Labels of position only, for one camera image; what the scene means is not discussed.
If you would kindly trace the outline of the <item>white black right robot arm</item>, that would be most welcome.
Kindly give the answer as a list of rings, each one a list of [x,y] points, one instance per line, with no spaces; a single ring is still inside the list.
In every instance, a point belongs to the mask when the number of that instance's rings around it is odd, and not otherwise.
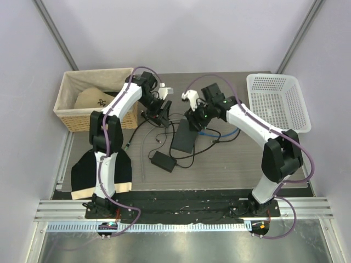
[[[185,116],[190,130],[205,129],[214,118],[239,128],[263,150],[261,170],[263,175],[248,195],[247,208],[253,216],[261,216],[268,209],[282,182],[294,174],[303,164],[302,151],[298,147],[298,134],[271,126],[253,114],[239,99],[225,97],[218,84],[202,90],[200,98],[195,90],[182,93],[182,100],[190,104]]]

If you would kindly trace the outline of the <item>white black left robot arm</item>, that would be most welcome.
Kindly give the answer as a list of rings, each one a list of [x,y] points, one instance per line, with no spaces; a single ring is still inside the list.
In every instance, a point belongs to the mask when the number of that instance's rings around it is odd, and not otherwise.
[[[117,96],[101,111],[90,114],[89,142],[96,160],[96,186],[92,201],[86,205],[104,218],[112,218],[118,209],[113,200],[115,190],[115,166],[123,146],[121,122],[126,113],[140,102],[146,108],[146,117],[155,124],[168,125],[171,101],[166,97],[173,88],[158,82],[150,72],[129,75]]]

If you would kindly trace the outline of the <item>black network switch box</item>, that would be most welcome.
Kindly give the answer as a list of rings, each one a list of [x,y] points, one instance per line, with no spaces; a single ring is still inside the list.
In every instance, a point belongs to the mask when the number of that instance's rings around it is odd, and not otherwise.
[[[190,130],[188,121],[181,119],[173,142],[171,143],[171,149],[184,153],[192,153],[197,136],[198,132]]]

